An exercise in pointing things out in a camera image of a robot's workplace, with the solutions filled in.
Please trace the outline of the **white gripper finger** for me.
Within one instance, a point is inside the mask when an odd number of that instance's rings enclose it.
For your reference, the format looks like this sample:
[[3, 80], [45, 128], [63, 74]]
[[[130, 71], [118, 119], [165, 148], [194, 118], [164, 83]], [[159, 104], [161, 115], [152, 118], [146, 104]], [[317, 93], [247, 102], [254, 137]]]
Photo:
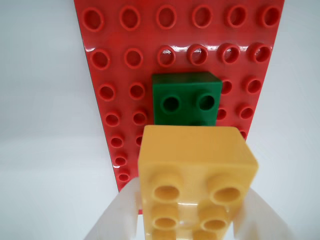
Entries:
[[295, 240], [289, 225], [250, 189], [233, 219], [236, 240]]
[[133, 178], [116, 195], [85, 236], [86, 240], [133, 240], [142, 207], [140, 180]]

